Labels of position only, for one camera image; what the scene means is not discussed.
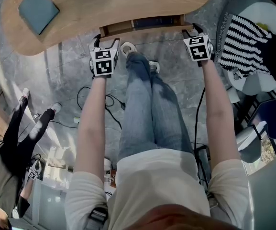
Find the white box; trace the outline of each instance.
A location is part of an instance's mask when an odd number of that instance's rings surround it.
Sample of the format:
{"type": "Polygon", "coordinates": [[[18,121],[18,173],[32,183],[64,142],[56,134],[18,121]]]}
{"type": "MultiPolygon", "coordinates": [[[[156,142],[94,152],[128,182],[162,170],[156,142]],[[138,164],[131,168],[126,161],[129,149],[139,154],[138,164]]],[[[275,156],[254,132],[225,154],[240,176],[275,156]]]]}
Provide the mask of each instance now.
{"type": "Polygon", "coordinates": [[[117,49],[91,52],[91,60],[95,76],[111,75],[117,64],[117,49]]]}
{"type": "Polygon", "coordinates": [[[211,43],[207,35],[184,39],[184,42],[192,61],[207,60],[211,58],[211,43]]]}

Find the jeans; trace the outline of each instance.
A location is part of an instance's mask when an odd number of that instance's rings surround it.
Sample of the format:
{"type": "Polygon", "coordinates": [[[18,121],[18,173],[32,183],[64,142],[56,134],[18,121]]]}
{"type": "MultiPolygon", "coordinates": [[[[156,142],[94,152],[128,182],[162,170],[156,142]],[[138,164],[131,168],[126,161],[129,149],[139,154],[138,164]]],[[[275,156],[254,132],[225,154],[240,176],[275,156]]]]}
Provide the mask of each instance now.
{"type": "Polygon", "coordinates": [[[47,129],[48,123],[55,116],[52,109],[45,111],[28,136],[18,144],[20,122],[27,104],[28,100],[25,97],[21,97],[19,105],[16,107],[8,129],[4,135],[4,144],[0,149],[0,156],[3,162],[5,164],[11,163],[9,164],[9,168],[16,163],[17,169],[24,169],[24,173],[32,157],[35,145],[42,138],[47,129]]]}
{"type": "Polygon", "coordinates": [[[129,73],[118,160],[148,150],[167,148],[194,154],[177,97],[147,59],[127,58],[129,73]]]}

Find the person in black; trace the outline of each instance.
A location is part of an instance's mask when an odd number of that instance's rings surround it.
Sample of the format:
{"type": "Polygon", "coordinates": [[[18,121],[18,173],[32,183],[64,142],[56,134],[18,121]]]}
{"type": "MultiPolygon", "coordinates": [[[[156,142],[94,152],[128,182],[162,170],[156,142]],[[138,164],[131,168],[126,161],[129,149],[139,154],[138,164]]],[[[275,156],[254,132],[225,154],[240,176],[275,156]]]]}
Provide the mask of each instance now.
{"type": "Polygon", "coordinates": [[[21,190],[26,168],[48,123],[61,109],[61,105],[56,103],[44,112],[29,135],[18,144],[19,126],[28,97],[29,90],[25,88],[0,148],[0,229],[11,229],[8,218],[21,218],[30,206],[27,200],[33,188],[33,180],[29,179],[21,190]]]}

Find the wooden table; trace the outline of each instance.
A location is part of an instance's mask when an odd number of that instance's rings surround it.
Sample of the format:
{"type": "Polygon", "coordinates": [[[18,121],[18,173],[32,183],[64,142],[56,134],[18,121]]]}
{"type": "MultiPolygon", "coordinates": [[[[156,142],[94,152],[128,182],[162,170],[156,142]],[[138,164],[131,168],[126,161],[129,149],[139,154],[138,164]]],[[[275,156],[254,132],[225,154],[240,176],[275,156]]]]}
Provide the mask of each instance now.
{"type": "MultiPolygon", "coordinates": [[[[20,17],[18,7],[22,0],[3,1],[2,25],[6,38],[14,50],[23,55],[36,55],[55,44],[95,28],[141,18],[183,15],[207,2],[207,0],[52,1],[60,13],[40,35],[33,34],[20,17]]],[[[186,29],[188,23],[178,26],[178,29],[186,29]]]]}

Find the gray floor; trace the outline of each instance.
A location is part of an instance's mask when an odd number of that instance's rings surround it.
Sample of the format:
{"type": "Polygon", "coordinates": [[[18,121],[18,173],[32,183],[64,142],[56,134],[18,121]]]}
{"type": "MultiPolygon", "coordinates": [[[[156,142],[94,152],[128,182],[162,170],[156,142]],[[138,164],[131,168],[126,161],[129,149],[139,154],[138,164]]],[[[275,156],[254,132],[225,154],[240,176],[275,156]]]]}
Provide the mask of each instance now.
{"type": "MultiPolygon", "coordinates": [[[[202,8],[186,15],[191,23],[201,23],[208,31],[215,44],[217,22],[223,7],[230,0],[209,0],[202,8]]],[[[78,90],[90,86],[92,76],[89,71],[90,59],[88,44],[98,31],[92,31],[62,42],[47,51],[32,57],[13,52],[5,40],[0,24],[0,85],[8,96],[11,106],[15,106],[24,87],[31,90],[29,110],[31,114],[43,113],[49,105],[60,102],[63,109],[55,117],[55,121],[75,127],[75,116],[81,110],[76,103],[78,90]]],[[[187,125],[191,140],[194,141],[194,126],[197,105],[204,84],[200,68],[193,63],[186,52],[181,33],[143,34],[139,37],[121,38],[121,41],[134,43],[138,51],[161,65],[160,75],[175,90],[183,118],[187,125]]],[[[127,72],[125,59],[120,56],[118,66],[112,79],[108,80],[107,93],[125,100],[127,72]]],[[[88,90],[83,90],[79,103],[83,105],[88,90]]],[[[110,108],[117,119],[122,122],[123,110],[116,103],[110,108]]],[[[197,142],[207,144],[206,106],[203,101],[199,113],[197,142]]],[[[30,116],[24,116],[20,131],[30,122],[30,116]]],[[[22,134],[25,137],[33,125],[29,125],[22,134]]],[[[106,156],[115,164],[121,130],[117,123],[106,112],[106,156]]],[[[47,155],[52,146],[70,147],[72,153],[64,155],[69,165],[74,163],[76,155],[77,129],[63,127],[51,123],[47,134],[39,142],[35,152],[47,155]]]]}

